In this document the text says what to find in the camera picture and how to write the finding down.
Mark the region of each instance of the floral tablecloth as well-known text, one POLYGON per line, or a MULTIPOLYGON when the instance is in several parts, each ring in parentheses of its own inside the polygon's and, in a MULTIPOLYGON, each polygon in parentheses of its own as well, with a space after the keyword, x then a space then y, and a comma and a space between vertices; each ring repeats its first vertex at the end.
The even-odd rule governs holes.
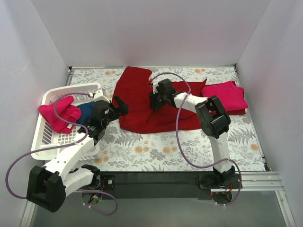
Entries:
MULTIPOLYGON (((187 81, 203 81, 206 84, 223 83, 229 80, 239 84, 234 68, 152 68, 151 77, 162 72, 174 72, 187 81)), ((117 69, 79 69, 75 70, 71 85, 99 82, 112 98, 115 86, 124 68, 117 69)), ((180 81, 172 75, 169 78, 180 81)), ((228 146, 231 159, 242 171, 264 171, 264 164, 252 127, 249 114, 231 115, 228 132, 228 146)), ((199 166, 213 163, 211 144, 202 130, 179 132, 180 141, 186 156, 199 166)), ((102 158, 79 161, 76 167, 87 163, 97 166, 101 171, 201 171, 190 166, 181 156, 174 131, 153 134, 137 134, 122 130, 119 122, 111 122, 101 140, 102 158)))

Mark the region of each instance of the white enclosure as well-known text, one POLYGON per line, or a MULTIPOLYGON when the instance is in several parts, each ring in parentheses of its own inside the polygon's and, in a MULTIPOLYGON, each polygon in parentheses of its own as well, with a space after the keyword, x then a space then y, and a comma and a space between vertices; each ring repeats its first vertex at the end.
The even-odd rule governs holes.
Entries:
MULTIPOLYGON (((231 66, 265 158, 303 226, 303 3, 300 0, 0 0, 1 173, 30 150, 43 94, 67 66, 231 66)), ((26 193, 31 157, 10 181, 26 193)), ((26 201, 1 184, 1 224, 26 201)))
POLYGON ((32 0, 69 66, 237 63, 269 0, 32 0))

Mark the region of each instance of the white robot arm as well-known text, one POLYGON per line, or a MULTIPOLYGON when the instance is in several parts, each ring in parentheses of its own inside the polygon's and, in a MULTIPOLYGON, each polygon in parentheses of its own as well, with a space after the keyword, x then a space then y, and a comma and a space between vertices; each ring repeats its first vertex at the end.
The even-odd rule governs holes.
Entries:
MULTIPOLYGON (((169 79, 151 84, 153 92, 149 93, 151 108, 159 109, 168 104, 180 108, 186 92, 175 91, 169 79)), ((214 155, 214 162, 230 158, 227 144, 227 131, 231 122, 219 98, 206 98, 188 95, 182 109, 197 114, 203 132, 208 136, 214 155)), ((235 171, 231 162, 223 161, 214 166, 214 172, 219 175, 221 184, 234 176, 235 171)))
MULTIPOLYGON (((42 167, 35 166, 29 174, 27 200, 51 211, 56 212, 63 204, 65 197, 79 188, 88 185, 95 187, 100 179, 98 168, 83 165, 77 171, 70 173, 74 165, 84 154, 99 148, 99 142, 105 134, 105 129, 111 121, 128 113, 128 106, 115 96, 118 104, 115 107, 100 89, 91 94, 95 102, 92 113, 84 125, 88 128, 87 137, 81 142, 65 148, 54 159, 42 167)), ((85 130, 80 128, 74 141, 85 136, 85 130)))

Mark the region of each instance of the pink towel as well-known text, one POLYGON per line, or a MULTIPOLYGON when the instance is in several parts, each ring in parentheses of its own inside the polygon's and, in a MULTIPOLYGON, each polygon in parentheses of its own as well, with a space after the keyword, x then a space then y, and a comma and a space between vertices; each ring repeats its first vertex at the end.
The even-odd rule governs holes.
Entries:
MULTIPOLYGON (((61 99, 57 104, 56 110, 60 117, 68 120, 69 122, 75 123, 81 117, 81 110, 74 105, 71 105, 73 101, 73 96, 67 96, 61 99)), ((68 123, 65 123, 64 121, 61 121, 59 118, 57 118, 53 111, 53 105, 54 103, 51 105, 42 105, 38 108, 38 110, 56 133, 71 133, 73 125, 69 126, 68 123)))
POLYGON ((244 99, 244 88, 235 86, 231 81, 203 87, 202 96, 218 96, 226 111, 248 108, 244 99))

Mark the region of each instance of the white laundry basket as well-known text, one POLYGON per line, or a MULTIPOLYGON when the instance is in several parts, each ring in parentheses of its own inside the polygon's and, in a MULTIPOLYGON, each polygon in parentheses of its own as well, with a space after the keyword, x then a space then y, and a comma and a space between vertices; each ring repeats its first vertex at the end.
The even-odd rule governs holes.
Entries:
MULTIPOLYGON (((96 90, 100 89, 101 85, 99 83, 89 83, 89 84, 79 84, 66 87, 59 87, 47 91, 42 99, 41 105, 49 105, 56 101, 60 96, 70 93, 70 92, 81 92, 81 93, 94 93, 96 90)), ((86 102, 92 101, 91 98, 82 95, 73 95, 74 102, 73 105, 77 106, 86 102)), ((35 130, 35 135, 33 139, 33 144, 31 150, 37 150, 41 148, 55 147, 62 144, 68 144, 73 142, 78 126, 72 129, 70 134, 56 133, 53 131, 49 123, 45 121, 41 114, 39 114, 38 122, 35 130)), ((32 154, 32 157, 37 160, 52 160, 56 157, 64 148, 46 150, 41 152, 36 152, 32 154)), ((99 152, 99 147, 95 151, 88 152, 84 155, 82 160, 96 159, 96 154, 99 152)))

